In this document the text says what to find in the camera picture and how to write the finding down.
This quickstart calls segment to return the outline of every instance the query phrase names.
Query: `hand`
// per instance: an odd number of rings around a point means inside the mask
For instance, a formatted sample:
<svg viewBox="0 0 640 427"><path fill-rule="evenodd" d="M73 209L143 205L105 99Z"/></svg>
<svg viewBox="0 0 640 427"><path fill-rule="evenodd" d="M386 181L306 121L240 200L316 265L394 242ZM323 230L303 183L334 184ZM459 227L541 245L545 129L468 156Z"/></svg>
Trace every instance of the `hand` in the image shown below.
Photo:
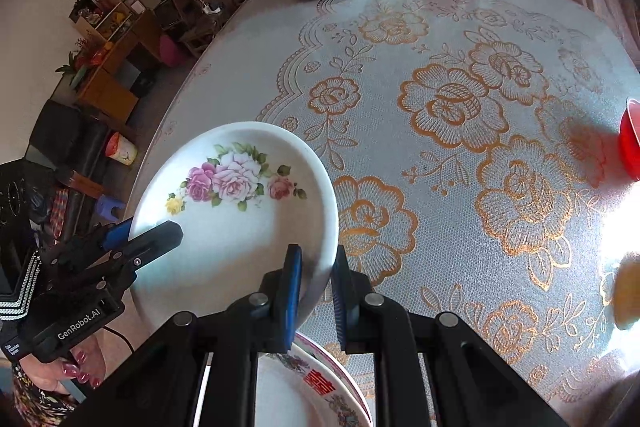
<svg viewBox="0 0 640 427"><path fill-rule="evenodd" d="M31 381L43 391L69 394L62 381L72 378L77 378L80 383L89 382L94 388L98 387L104 380L106 369L95 335L72 347L71 353L76 363L63 359L42 363L33 355L28 355L20 360L20 365Z"/></svg>

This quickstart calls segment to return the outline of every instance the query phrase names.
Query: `white plate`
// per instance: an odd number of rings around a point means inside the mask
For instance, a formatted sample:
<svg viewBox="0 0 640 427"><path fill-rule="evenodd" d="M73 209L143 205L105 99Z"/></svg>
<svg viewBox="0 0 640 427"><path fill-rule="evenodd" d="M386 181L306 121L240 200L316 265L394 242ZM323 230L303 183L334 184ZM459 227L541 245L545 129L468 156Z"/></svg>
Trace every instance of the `white plate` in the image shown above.
<svg viewBox="0 0 640 427"><path fill-rule="evenodd" d="M371 427L342 382L296 344L258 361L256 427Z"/></svg>
<svg viewBox="0 0 640 427"><path fill-rule="evenodd" d="M175 312L225 310L282 267L289 243L303 252L297 325L309 316L334 265L338 210L331 180L297 136L260 122L217 127L180 148L156 173L130 239L167 220L180 247L138 271L132 287L154 331Z"/></svg>
<svg viewBox="0 0 640 427"><path fill-rule="evenodd" d="M324 347L316 344L313 340L311 340L308 336L296 331L296 338L293 340L298 347L303 349L306 354L311 355L316 360L322 363L326 368L331 370L333 374L344 384L344 386L349 390L351 396L353 396L358 404L362 407L364 412L367 415L367 418L371 421L371 411L369 410L369 406L367 404L367 400L364 398L362 391L358 387L358 384L351 377L351 375L347 372L344 366L335 360L334 356L329 353Z"/></svg>

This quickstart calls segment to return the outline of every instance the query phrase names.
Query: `floral tablecloth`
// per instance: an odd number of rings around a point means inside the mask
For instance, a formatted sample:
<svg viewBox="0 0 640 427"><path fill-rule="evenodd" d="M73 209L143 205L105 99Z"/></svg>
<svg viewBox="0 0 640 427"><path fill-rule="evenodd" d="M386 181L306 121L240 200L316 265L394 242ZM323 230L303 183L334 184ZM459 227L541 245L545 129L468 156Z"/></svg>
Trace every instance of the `floral tablecloth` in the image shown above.
<svg viewBox="0 0 640 427"><path fill-rule="evenodd" d="M639 94L622 45L569 0L248 0L168 111L129 213L192 137L280 125L324 162L351 266L412 312L456 312L580 425L632 363L610 289L638 249L616 140ZM372 398L331 302L302 331Z"/></svg>

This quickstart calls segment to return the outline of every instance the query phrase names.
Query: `red cup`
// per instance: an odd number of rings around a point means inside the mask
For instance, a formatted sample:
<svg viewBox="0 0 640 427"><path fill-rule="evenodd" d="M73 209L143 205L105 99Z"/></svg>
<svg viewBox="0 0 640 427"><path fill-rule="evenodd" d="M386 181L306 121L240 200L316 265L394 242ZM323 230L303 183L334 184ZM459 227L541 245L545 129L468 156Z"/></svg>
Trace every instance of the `red cup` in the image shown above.
<svg viewBox="0 0 640 427"><path fill-rule="evenodd" d="M629 98L626 100L626 111L620 121L620 135L618 146L620 159L626 172L635 181L640 181L640 102Z"/></svg>

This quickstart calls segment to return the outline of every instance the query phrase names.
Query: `screw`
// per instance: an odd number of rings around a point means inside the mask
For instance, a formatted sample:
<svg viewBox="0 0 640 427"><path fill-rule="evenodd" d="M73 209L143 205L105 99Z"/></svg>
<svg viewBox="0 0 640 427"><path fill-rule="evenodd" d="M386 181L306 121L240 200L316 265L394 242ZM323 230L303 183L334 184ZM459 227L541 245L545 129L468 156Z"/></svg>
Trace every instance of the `screw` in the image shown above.
<svg viewBox="0 0 640 427"><path fill-rule="evenodd" d="M382 303L385 301L385 298L380 295L379 293L367 293L364 296L364 301L369 305L369 306L381 306Z"/></svg>
<svg viewBox="0 0 640 427"><path fill-rule="evenodd" d="M256 292L249 295L249 302L254 306L264 306L269 298L264 293Z"/></svg>
<svg viewBox="0 0 640 427"><path fill-rule="evenodd" d="M177 312L173 317L176 326L188 326L193 320L193 314L190 312Z"/></svg>
<svg viewBox="0 0 640 427"><path fill-rule="evenodd" d="M458 316L449 312L444 312L440 314L440 317L438 317L438 320L443 326L447 328L452 328L453 326L456 326L458 324Z"/></svg>

